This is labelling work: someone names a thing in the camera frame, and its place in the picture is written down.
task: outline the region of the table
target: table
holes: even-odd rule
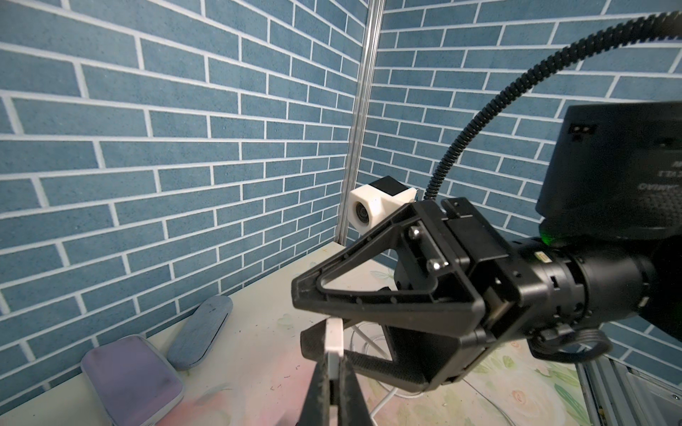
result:
[[[233,294],[234,310],[213,350],[199,366],[181,373],[186,396],[157,424],[294,426],[314,368],[301,356],[299,333],[324,316],[293,308],[291,280],[342,249],[330,243]],[[374,261],[330,284],[348,290],[393,285],[393,272]],[[149,341],[165,354],[184,322]],[[382,346],[378,326],[365,324],[361,329]],[[346,347],[351,334],[347,329]],[[357,334],[353,343],[355,350],[362,349]],[[374,420],[379,426],[506,426],[490,400],[519,426],[589,426],[575,369],[534,359],[525,342],[503,346],[466,378],[469,383],[442,386],[417,398],[392,397]],[[376,380],[358,379],[370,410],[389,393]],[[0,416],[0,426],[19,425],[109,423],[80,374]]]

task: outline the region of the white object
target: white object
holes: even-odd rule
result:
[[[343,357],[343,320],[327,318],[325,322],[325,356],[330,380],[339,378],[339,362]]]
[[[401,206],[412,202],[417,196],[415,188],[407,188],[403,192],[390,196],[385,192],[371,186],[363,185],[351,191],[348,203],[348,217],[353,227],[360,235],[369,231],[386,219],[388,215],[398,210]],[[363,223],[357,216],[357,205],[362,204],[367,210],[369,222]]]
[[[335,353],[343,356],[343,320],[327,318],[325,327],[325,354]]]

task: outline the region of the green led light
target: green led light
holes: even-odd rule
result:
[[[540,232],[540,238],[542,239],[542,242],[545,243],[546,245],[552,245],[552,243],[554,243],[558,239],[557,237],[546,234],[544,232]]]

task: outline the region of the blue brick wallpaper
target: blue brick wallpaper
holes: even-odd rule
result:
[[[0,0],[0,414],[332,240],[361,0]]]
[[[390,174],[425,189],[447,146],[521,72],[594,31],[677,0],[388,0],[358,184]],[[682,99],[682,43],[589,58],[540,83],[472,142],[441,188],[464,196],[506,238],[537,235],[535,212],[566,108]],[[349,241],[357,233],[349,230]],[[389,267],[395,252],[378,260]],[[682,344],[640,318],[606,324],[611,356],[682,382]]]

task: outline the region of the gray sponge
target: gray sponge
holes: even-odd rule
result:
[[[187,370],[203,361],[232,312],[232,306],[232,299],[227,296],[212,296],[199,305],[170,345],[166,356],[168,362],[175,369]]]

